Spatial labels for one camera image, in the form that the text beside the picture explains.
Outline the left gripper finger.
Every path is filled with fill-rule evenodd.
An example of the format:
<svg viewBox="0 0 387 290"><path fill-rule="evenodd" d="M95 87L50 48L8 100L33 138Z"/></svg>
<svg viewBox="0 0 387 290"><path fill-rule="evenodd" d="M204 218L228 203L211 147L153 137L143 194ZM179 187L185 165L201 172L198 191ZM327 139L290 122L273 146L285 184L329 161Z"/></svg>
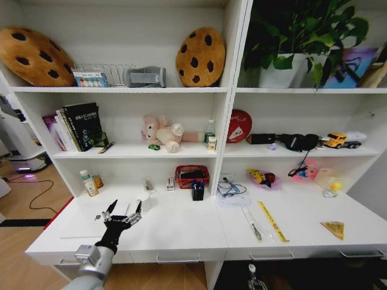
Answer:
<svg viewBox="0 0 387 290"><path fill-rule="evenodd" d="M142 201L137 201L137 208L135 209L135 212L129 215L126 220L129 227L135 225L141 219L141 206Z"/></svg>
<svg viewBox="0 0 387 290"><path fill-rule="evenodd" d="M116 199L112 204L110 204L107 208L106 211L102 212L102 217L105 222L111 221L112 220L112 212L114 211L116 205L117 205L118 200Z"/></svg>

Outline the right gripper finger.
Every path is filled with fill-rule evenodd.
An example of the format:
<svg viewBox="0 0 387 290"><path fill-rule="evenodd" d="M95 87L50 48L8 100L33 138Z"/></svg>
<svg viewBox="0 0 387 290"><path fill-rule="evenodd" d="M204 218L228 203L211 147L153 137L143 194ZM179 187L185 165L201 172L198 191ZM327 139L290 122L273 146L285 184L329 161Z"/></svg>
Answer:
<svg viewBox="0 0 387 290"><path fill-rule="evenodd" d="M266 290L266 284L257 278L256 267L253 264L248 265L250 277L248 279L249 290Z"/></svg>

